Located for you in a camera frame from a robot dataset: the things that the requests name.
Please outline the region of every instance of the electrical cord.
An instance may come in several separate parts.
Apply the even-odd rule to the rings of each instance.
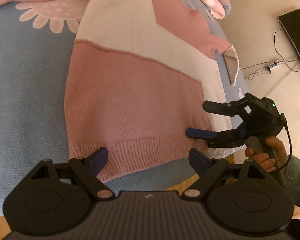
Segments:
[[[247,78],[248,80],[252,80],[255,75],[270,74],[270,73],[261,73],[265,68],[266,67],[258,68],[256,71],[252,72],[250,75],[245,77],[245,79]]]
[[[269,62],[275,62],[275,61],[274,60],[269,60],[269,61],[266,61],[266,62],[262,62],[262,63],[258,63],[258,64],[255,64],[255,65],[252,65],[250,67],[242,68],[241,70],[244,70],[244,69],[247,69],[247,68],[251,68],[251,67],[254,67],[254,66],[258,66],[258,65],[262,65],[262,64],[266,64],[266,63],[269,63]]]
[[[291,142],[291,137],[290,137],[290,133],[289,133],[289,129],[288,127],[285,127],[286,131],[287,131],[287,135],[288,135],[288,139],[289,139],[289,145],[290,145],[290,153],[289,153],[289,157],[288,157],[288,160],[285,162],[284,165],[282,165],[280,168],[278,168],[278,171],[281,171],[282,169],[284,169],[285,167],[288,166],[290,160],[291,160],[291,157],[292,157],[292,142]]]
[[[293,71],[293,72],[299,72],[300,70],[294,70],[294,69],[292,69],[292,68],[290,68],[289,66],[288,66],[288,64],[287,64],[287,62],[289,62],[289,61],[286,61],[286,60],[284,60],[284,58],[282,57],[282,55],[277,51],[277,48],[276,48],[276,45],[275,45],[275,35],[276,35],[276,33],[278,32],[278,31],[282,31],[283,29],[279,29],[279,30],[276,30],[275,32],[274,32],[274,36],[273,36],[273,43],[274,43],[274,50],[275,50],[275,52],[282,58],[282,62],[284,62],[285,64],[286,64],[286,66],[288,67],[288,69],[290,69],[291,71]]]
[[[284,169],[285,167],[287,167],[287,165],[289,164],[291,157],[292,157],[292,142],[291,142],[291,137],[290,137],[290,133],[289,133],[289,128],[288,128],[288,122],[286,117],[284,116],[284,113],[282,113],[280,115],[281,120],[283,121],[283,126],[286,129],[287,135],[288,135],[288,139],[289,139],[289,146],[290,146],[290,152],[289,152],[289,157],[288,160],[285,162],[284,165],[282,165],[280,168],[278,168],[277,171],[281,171],[282,169]]]
[[[283,58],[283,56],[282,56],[282,55],[278,52],[278,50],[277,50],[277,47],[276,47],[276,44],[275,44],[275,35],[276,35],[276,33],[277,33],[278,31],[280,31],[280,30],[283,30],[283,29],[279,29],[279,30],[276,30],[276,31],[274,32],[273,40],[274,40],[274,50],[275,50],[276,53],[282,58],[282,60],[281,60],[281,61],[269,60],[269,61],[266,61],[266,62],[262,62],[262,63],[258,63],[258,64],[255,64],[255,65],[252,65],[252,66],[250,66],[250,67],[242,68],[241,70],[248,69],[248,68],[252,68],[252,67],[254,67],[254,66],[266,64],[266,63],[269,63],[269,62],[273,62],[273,63],[277,63],[278,65],[285,64],[285,65],[286,65],[291,71],[293,71],[293,72],[299,72],[299,71],[300,71],[300,70],[294,70],[294,69],[290,68],[290,67],[288,66],[288,64],[287,64],[287,62],[294,62],[294,61],[297,61],[298,58],[295,58],[295,59],[293,59],[293,60],[285,60],[285,59]],[[261,73],[261,72],[262,72],[264,69],[266,69],[266,68],[267,68],[267,66],[262,67],[262,68],[258,68],[256,71],[254,71],[254,72],[252,72],[250,75],[246,76],[245,79],[252,80],[252,79],[254,78],[255,75],[269,74],[269,73],[266,73],[266,72]]]

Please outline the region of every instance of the power strip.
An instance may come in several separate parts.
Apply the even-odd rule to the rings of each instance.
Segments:
[[[269,73],[271,73],[271,70],[273,70],[275,67],[277,67],[278,63],[277,62],[273,62],[272,64],[270,64],[269,66],[266,67],[266,70],[269,71]]]

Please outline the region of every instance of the gray jacket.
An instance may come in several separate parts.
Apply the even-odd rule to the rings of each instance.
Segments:
[[[285,189],[292,197],[294,204],[300,207],[300,160],[292,156],[285,171]]]

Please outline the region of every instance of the floor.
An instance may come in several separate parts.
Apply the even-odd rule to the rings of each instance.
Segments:
[[[219,21],[229,41],[237,50],[240,67],[245,68],[268,60],[281,60],[274,50],[274,32],[281,28],[277,16],[300,8],[300,0],[230,0],[231,14]],[[276,35],[277,50],[285,60],[294,59],[295,51],[290,41],[279,31]],[[298,62],[289,64],[291,68],[300,69]],[[245,76],[264,65],[243,70]],[[271,74],[256,75],[247,80],[250,92],[262,98],[270,93],[284,80],[290,70],[286,65],[275,68]],[[236,163],[244,161],[244,152],[235,154]]]

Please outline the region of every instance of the knit sweater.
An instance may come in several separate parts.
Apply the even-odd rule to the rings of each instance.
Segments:
[[[9,1],[46,0],[0,0]],[[182,0],[90,0],[74,41],[65,93],[69,157],[107,147],[103,182],[179,158],[204,141],[189,127],[231,129],[207,114],[204,100],[225,102],[214,51],[235,85],[233,46],[212,35]]]

